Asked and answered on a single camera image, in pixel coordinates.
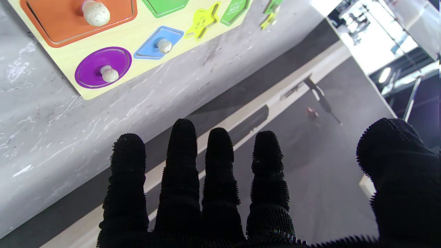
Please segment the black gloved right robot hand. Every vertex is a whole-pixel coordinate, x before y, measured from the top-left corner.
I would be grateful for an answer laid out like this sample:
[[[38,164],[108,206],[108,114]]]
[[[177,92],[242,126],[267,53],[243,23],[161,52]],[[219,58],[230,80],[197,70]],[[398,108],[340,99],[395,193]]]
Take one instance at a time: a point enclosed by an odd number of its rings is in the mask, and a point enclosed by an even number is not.
[[[348,236],[312,248],[439,248],[440,156],[401,119],[382,118],[361,136],[358,165],[376,193],[370,201],[378,238]],[[196,169],[197,136],[178,119],[167,146],[155,227],[144,194],[145,145],[133,133],[113,145],[111,176],[103,201],[98,248],[307,248],[296,238],[289,214],[283,154],[271,131],[255,137],[249,216],[243,232],[233,143],[224,128],[212,129],[205,154],[203,199]]]

